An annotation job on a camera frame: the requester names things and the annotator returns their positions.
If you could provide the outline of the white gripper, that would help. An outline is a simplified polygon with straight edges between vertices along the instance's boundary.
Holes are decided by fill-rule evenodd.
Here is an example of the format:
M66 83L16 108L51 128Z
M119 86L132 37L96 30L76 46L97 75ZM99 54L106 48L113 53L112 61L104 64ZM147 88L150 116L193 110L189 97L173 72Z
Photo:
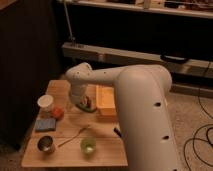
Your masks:
M73 104L79 104L86 97L86 88L85 84L72 84L69 90L69 98Z

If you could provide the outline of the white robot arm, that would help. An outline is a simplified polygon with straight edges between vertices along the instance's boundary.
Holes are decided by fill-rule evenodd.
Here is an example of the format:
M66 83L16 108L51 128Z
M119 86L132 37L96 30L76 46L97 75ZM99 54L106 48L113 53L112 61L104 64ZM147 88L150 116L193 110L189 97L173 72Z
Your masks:
M183 171L166 104L172 78L161 65L94 70L81 63L66 71L72 103L89 84L114 88L114 101L129 171Z

